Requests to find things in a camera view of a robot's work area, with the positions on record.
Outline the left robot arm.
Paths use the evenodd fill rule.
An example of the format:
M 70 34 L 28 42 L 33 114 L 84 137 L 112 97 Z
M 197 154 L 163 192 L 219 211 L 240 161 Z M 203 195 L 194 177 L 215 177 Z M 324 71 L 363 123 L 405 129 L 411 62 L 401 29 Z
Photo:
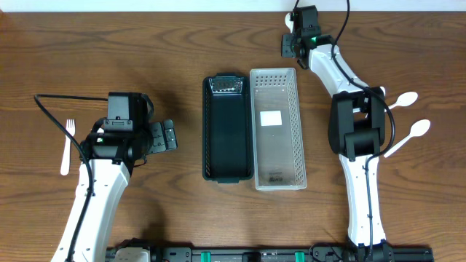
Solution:
M 108 114 L 78 145 L 79 184 L 54 261 L 104 261 L 114 216 L 135 167 L 177 149 L 173 121 L 152 122 L 143 93 L 111 92 Z

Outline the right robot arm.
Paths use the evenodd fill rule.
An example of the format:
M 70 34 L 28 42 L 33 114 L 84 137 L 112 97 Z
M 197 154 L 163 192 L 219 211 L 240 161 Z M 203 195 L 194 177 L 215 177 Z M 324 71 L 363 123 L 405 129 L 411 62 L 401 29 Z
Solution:
M 295 6 L 285 17 L 283 57 L 316 74 L 332 98 L 328 141 L 341 162 L 349 202 L 345 261 L 393 261 L 379 212 L 379 156 L 393 144 L 385 123 L 394 118 L 381 87 L 361 81 L 341 56 L 338 39 L 324 35 L 315 6 Z

